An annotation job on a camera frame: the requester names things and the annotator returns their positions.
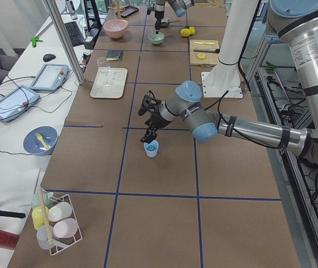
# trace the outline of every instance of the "pink bowl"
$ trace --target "pink bowl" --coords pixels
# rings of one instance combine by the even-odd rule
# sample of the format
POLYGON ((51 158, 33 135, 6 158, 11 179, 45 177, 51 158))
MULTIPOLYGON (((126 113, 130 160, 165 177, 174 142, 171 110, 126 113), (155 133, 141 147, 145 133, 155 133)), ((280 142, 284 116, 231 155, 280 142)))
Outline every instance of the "pink bowl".
POLYGON ((113 38, 121 38, 127 31, 128 21, 126 20, 110 20, 106 21, 103 25, 106 34, 113 38))

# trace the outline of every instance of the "wooden cutting board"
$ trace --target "wooden cutting board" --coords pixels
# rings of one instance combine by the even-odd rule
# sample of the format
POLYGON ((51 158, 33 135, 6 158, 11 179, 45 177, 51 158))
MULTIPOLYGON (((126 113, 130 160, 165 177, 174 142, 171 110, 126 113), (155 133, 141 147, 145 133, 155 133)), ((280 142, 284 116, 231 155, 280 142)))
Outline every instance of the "wooden cutting board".
POLYGON ((219 42, 217 40, 190 40, 190 65, 198 66, 198 65, 216 65, 219 61, 218 53, 209 53, 209 52, 197 52, 194 51, 195 47, 199 47, 202 49, 219 49, 219 42), (206 45, 206 44, 195 44, 194 42, 212 42, 214 45, 206 45), (204 53, 206 55, 205 59, 199 60, 197 58, 198 53, 204 53))

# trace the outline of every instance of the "table surface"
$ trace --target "table surface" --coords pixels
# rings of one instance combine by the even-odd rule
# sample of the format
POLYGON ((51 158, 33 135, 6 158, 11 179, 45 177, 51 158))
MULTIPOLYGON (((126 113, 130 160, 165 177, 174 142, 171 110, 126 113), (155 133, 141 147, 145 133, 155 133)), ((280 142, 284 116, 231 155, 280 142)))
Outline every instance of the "table surface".
MULTIPOLYGON (((175 18, 170 8, 165 14, 175 18)), ((221 44, 224 9, 190 8, 157 46, 147 38, 155 19, 146 7, 127 20, 119 40, 101 32, 41 183, 70 193, 84 238, 50 256, 29 217, 8 267, 299 267, 265 148, 224 136, 196 143, 179 119, 158 132, 155 158, 139 142, 148 118, 137 115, 143 95, 165 99, 185 80, 201 84, 208 68, 189 65, 189 40, 221 44), (195 35, 181 37, 183 25, 195 26, 195 35), (92 99, 96 59, 109 49, 124 51, 111 63, 128 69, 124 95, 92 99)), ((256 119, 249 93, 220 109, 256 119)))
MULTIPOLYGON (((63 15, 64 22, 71 21, 69 15, 63 15)), ((39 32, 50 23, 48 18, 39 32)), ((55 27, 52 25, 42 36, 43 42, 32 47, 31 43, 25 49, 13 69, 9 72, 11 79, 24 76, 36 76, 44 62, 43 55, 52 53, 56 59, 50 64, 68 64, 64 49, 55 27)), ((85 47, 74 47, 78 60, 84 52, 90 53, 85 47)), ((74 74, 71 74, 62 86, 53 94, 40 93, 41 99, 16 120, 10 123, 0 122, 0 150, 11 153, 23 153, 22 144, 25 136, 34 128, 52 126, 60 134, 64 120, 74 100, 78 83, 74 74)), ((18 85, 29 86, 33 79, 17 79, 18 85)), ((9 81, 0 86, 0 94, 6 95, 16 89, 15 83, 9 81)), ((22 212, 28 215, 31 209, 31 197, 36 185, 42 180, 51 156, 10 155, 0 153, 0 210, 22 212)), ((0 217, 0 229, 13 233, 21 233, 26 219, 0 217)), ((13 254, 11 250, 0 248, 0 267, 6 267, 13 254)))

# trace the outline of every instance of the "white desk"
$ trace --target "white desk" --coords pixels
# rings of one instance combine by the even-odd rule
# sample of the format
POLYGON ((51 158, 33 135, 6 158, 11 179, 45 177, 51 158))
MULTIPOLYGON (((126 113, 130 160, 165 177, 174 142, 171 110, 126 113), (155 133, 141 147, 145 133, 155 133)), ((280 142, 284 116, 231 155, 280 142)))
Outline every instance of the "white desk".
MULTIPOLYGON (((70 21, 69 15, 63 15, 64 22, 70 21)), ((42 29, 50 23, 48 18, 42 29)), ((38 42, 37 46, 28 45, 16 65, 9 73, 9 77, 14 79, 23 76, 36 76, 44 62, 43 55, 52 53, 56 59, 50 61, 52 64, 68 64, 62 44, 57 36, 55 27, 52 25, 41 37, 43 42, 38 42)), ((83 45, 74 47, 78 60, 82 58, 84 52, 90 53, 83 45)), ((36 107, 30 108, 27 112, 10 123, 0 122, 0 149, 12 153, 26 151, 23 149, 23 139, 34 128, 40 126, 52 126, 58 134, 64 126, 64 119, 67 116, 73 99, 75 97, 78 83, 73 72, 63 87, 69 91, 59 89, 55 93, 40 99, 35 106, 46 111, 53 111, 69 95, 71 97, 61 105, 55 112, 46 113, 36 107)), ((16 83, 29 86, 32 79, 16 80, 16 83)), ((16 89, 13 82, 8 82, 0 87, 0 93, 8 94, 16 89)), ((0 210, 22 212, 29 214, 31 208, 31 197, 47 168, 51 156, 28 156, 9 155, 0 153, 0 210)), ((0 217, 0 229, 8 232, 20 234, 25 219, 0 217)), ((7 267, 13 254, 11 250, 0 248, 0 268, 7 267)))

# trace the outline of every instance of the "glass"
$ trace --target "glass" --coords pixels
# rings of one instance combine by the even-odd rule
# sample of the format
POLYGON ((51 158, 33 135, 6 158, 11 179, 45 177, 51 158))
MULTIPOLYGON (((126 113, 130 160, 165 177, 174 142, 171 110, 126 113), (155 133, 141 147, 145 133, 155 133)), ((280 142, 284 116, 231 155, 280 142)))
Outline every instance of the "glass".
POLYGON ((97 66, 98 66, 98 70, 105 75, 105 82, 103 83, 103 85, 105 87, 111 87, 113 85, 113 82, 108 80, 108 73, 110 70, 108 60, 105 57, 98 58, 97 66))

